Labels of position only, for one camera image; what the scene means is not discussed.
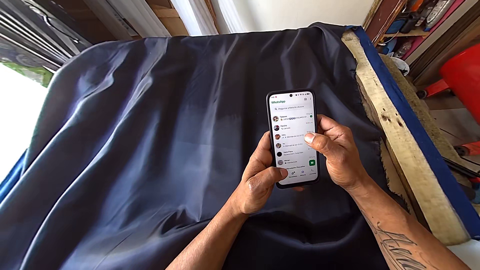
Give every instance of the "blue trim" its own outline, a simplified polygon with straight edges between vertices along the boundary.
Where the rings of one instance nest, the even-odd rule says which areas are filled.
[[[377,50],[370,42],[370,39],[363,28],[357,26],[356,29],[353,29],[354,33],[360,40],[360,44],[365,51],[368,61],[377,73],[385,92],[387,92],[388,97],[392,101],[398,113],[400,113],[400,116],[403,118],[408,129],[417,141],[420,150],[423,152],[423,155],[430,165],[430,168],[437,177],[438,183],[442,187],[442,190],[452,204],[456,213],[462,220],[466,230],[470,234],[470,237],[479,240],[480,218],[478,214],[470,204],[465,193],[458,185],[455,177],[453,177],[450,169],[448,169],[447,165],[443,161],[442,156],[438,152],[432,140],[430,140],[430,137],[408,104],[408,101],[405,99],[402,91],[400,88],[398,88],[398,85],[378,55]]]
[[[25,155],[27,151],[22,154],[20,159],[15,163],[15,166],[10,170],[7,174],[7,177],[0,183],[0,203],[5,199],[5,197],[10,193],[12,188],[20,179],[22,175],[22,169],[24,168],[25,164]]]

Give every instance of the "black cloth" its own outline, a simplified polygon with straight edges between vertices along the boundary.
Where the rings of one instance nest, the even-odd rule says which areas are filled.
[[[54,76],[0,207],[2,269],[163,269],[238,185],[268,130],[265,96],[311,88],[349,126],[387,188],[344,27],[144,38],[87,49]],[[351,197],[329,178],[275,188],[245,222],[225,269],[387,269]]]

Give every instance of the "smartphone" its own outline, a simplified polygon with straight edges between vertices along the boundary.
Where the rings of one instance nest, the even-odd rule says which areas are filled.
[[[317,132],[313,90],[274,91],[268,93],[266,100],[273,164],[288,171],[288,176],[278,182],[277,187],[317,182],[319,154],[303,139],[308,132]]]

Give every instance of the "forearm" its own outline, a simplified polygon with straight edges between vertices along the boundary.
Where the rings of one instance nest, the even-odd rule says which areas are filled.
[[[168,270],[221,269],[228,251],[248,215],[232,207],[230,200],[167,267]]]
[[[370,177],[348,192],[370,225],[390,269],[468,269]]]

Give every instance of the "black phone case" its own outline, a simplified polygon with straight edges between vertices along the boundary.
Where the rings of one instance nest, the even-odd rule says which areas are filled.
[[[315,93],[313,92],[312,89],[293,89],[293,90],[282,90],[282,91],[273,91],[273,92],[270,92],[267,94],[267,97],[266,97],[266,102],[267,102],[267,112],[268,112],[268,126],[270,128],[270,149],[271,149],[271,152],[272,152],[272,166],[276,167],[276,162],[275,162],[275,146],[274,146],[274,140],[273,140],[273,128],[272,128],[272,122],[270,121],[270,118],[272,117],[271,113],[270,113],[270,104],[268,103],[268,100],[270,98],[271,95],[274,95],[274,94],[285,94],[285,93],[297,93],[297,92],[305,92],[305,91],[309,91],[311,94],[312,94],[312,97],[313,97],[313,114],[315,115],[315,132],[317,133],[318,132],[318,123],[317,123],[317,109],[316,109],[316,106],[315,106]],[[317,152],[317,171],[318,171],[318,175],[317,175],[317,178],[314,179],[314,180],[311,180],[311,181],[305,181],[305,182],[299,182],[299,183],[292,183],[292,184],[279,184],[277,182],[276,186],[278,188],[291,188],[291,187],[295,187],[295,186],[301,186],[301,185],[308,185],[308,184],[314,184],[316,182],[318,182],[318,179],[320,179],[320,166],[318,164],[318,160],[319,159],[319,156],[320,153]]]

